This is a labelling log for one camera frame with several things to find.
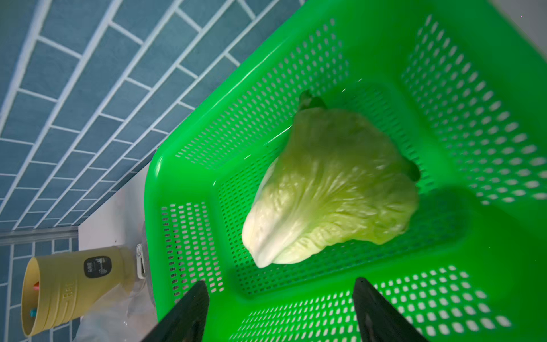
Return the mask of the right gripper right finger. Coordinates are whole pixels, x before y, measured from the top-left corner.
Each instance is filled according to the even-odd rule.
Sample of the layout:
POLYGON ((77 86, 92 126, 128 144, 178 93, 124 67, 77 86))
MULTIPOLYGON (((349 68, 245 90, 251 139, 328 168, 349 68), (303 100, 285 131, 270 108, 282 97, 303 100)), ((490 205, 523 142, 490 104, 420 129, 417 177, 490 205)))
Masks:
POLYGON ((363 277, 356 279, 353 304, 363 341, 427 342, 427 339, 363 277))

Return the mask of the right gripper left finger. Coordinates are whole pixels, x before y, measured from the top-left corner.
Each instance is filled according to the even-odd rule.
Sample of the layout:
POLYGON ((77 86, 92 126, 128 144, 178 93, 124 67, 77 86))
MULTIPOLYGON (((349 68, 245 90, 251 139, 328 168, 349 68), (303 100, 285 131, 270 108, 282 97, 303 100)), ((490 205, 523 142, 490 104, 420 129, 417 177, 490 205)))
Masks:
POLYGON ((204 281, 199 281, 176 303, 143 341, 202 341, 208 309, 207 286, 204 281))

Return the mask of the clear zipper bag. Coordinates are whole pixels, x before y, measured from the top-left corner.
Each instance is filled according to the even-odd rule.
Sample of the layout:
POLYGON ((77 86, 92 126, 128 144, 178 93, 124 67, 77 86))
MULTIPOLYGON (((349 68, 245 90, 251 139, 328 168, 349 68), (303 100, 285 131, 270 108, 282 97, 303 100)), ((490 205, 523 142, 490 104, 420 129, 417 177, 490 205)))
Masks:
POLYGON ((92 305, 81 319, 76 341, 142 341, 158 324, 148 285, 128 293, 119 284, 92 305))

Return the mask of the chinese cabbage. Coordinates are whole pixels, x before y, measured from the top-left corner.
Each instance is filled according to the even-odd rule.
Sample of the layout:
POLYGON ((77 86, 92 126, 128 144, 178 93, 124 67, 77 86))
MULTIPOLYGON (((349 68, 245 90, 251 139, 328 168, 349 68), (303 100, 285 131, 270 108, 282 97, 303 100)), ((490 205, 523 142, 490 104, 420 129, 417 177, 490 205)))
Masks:
POLYGON ((255 265, 297 264, 350 240, 382 245, 416 213, 420 171, 366 117, 305 91, 242 229, 255 265))

